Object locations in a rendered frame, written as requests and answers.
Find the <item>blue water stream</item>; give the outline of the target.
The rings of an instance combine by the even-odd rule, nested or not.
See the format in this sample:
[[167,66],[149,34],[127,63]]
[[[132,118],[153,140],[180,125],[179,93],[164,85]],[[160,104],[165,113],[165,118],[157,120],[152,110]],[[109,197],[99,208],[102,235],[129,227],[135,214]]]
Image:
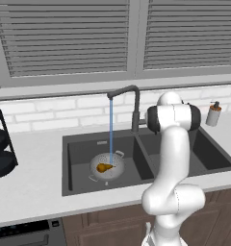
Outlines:
[[110,164],[113,165],[113,98],[110,98]]

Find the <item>dark grey sink faucet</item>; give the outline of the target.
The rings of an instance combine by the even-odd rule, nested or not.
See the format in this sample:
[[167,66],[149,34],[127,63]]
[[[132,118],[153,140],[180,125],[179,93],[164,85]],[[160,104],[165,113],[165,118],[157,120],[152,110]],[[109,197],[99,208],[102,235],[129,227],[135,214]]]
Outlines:
[[110,100],[113,100],[116,96],[120,94],[124,94],[126,92],[134,92],[135,93],[135,103],[134,110],[132,114],[132,127],[131,132],[137,133],[139,131],[139,125],[143,125],[145,121],[140,119],[140,90],[137,86],[130,85],[123,88],[119,88],[117,90],[111,91],[107,93],[107,97]]

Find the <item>dark grey double sink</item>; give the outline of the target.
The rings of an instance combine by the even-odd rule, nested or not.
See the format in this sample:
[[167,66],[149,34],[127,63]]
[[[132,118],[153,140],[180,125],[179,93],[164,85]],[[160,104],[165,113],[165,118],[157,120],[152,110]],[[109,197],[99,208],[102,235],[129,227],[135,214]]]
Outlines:
[[[191,177],[231,171],[231,157],[199,128],[189,133]],[[67,135],[63,138],[63,195],[150,184],[158,174],[162,137],[146,128],[137,134],[129,130]],[[125,172],[116,180],[105,183],[90,176],[90,161],[111,150],[124,153]]]

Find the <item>brown pear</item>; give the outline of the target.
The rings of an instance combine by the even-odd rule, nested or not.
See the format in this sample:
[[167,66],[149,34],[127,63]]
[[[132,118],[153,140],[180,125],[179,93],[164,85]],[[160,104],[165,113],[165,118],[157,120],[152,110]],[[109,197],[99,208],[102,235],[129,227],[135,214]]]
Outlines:
[[114,168],[114,166],[111,165],[111,164],[108,164],[108,163],[98,163],[97,166],[96,166],[96,170],[99,173],[104,173],[107,170],[112,169],[112,168]]

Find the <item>white metal colander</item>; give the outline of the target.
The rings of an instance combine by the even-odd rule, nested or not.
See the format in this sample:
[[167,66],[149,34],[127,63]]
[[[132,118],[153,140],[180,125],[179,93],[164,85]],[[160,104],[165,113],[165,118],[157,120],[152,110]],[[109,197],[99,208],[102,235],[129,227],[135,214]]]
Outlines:
[[124,153],[121,151],[115,151],[113,153],[114,168],[109,169],[104,173],[99,173],[96,170],[96,166],[98,163],[110,164],[110,153],[99,154],[90,161],[89,178],[95,182],[102,181],[105,183],[105,185],[108,185],[109,182],[119,178],[125,171]]

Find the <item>grey soap dispenser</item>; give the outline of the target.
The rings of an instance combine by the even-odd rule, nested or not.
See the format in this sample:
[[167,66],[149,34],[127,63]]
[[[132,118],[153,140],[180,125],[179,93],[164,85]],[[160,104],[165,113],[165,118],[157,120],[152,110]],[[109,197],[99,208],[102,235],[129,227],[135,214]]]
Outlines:
[[218,119],[221,113],[221,107],[219,105],[219,101],[215,101],[209,108],[206,124],[211,127],[215,127],[218,124]]

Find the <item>grey window blind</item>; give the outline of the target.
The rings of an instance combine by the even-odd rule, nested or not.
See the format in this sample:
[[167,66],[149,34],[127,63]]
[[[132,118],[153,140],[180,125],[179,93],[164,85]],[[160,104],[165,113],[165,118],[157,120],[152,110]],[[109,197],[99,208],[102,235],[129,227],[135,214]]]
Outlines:
[[231,67],[231,0],[149,0],[143,67]]
[[12,77],[127,69],[129,0],[0,0]]

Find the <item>brown wooden cupboard door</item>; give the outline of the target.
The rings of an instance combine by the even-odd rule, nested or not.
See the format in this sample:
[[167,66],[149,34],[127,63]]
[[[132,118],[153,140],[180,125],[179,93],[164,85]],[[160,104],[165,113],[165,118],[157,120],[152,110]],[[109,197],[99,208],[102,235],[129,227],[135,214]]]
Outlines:
[[182,238],[189,246],[231,246],[231,188],[205,196],[205,207],[182,224]]
[[146,223],[141,205],[86,212],[62,218],[67,246],[141,246]]

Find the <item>grey window frame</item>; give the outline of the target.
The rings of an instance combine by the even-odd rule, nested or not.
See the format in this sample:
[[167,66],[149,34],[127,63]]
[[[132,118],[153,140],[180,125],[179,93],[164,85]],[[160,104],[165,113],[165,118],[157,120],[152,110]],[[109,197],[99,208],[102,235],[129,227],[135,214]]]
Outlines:
[[0,101],[102,93],[129,85],[151,89],[231,84],[231,67],[145,69],[143,60],[149,0],[129,1],[125,71],[12,77],[0,41]]

